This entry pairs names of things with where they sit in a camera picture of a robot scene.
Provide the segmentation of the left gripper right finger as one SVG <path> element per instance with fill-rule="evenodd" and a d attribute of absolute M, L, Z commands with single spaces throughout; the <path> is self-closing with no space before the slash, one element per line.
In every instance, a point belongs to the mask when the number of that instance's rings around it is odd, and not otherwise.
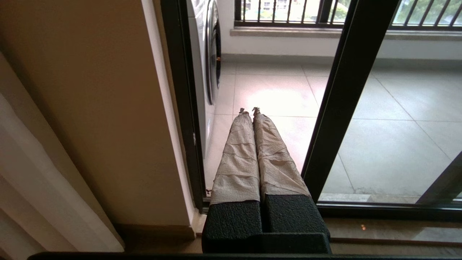
<path fill-rule="evenodd" d="M 274 122 L 253 109 L 253 127 L 266 229 L 272 233 L 328 230 Z"/>

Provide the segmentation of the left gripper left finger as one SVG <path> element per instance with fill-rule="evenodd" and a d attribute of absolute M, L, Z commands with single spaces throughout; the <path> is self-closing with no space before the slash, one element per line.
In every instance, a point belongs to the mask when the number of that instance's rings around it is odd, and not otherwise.
<path fill-rule="evenodd" d="M 260 175 L 249 112 L 241 108 L 231 124 L 213 180 L 202 231 L 203 253 L 247 253 L 263 233 Z"/>

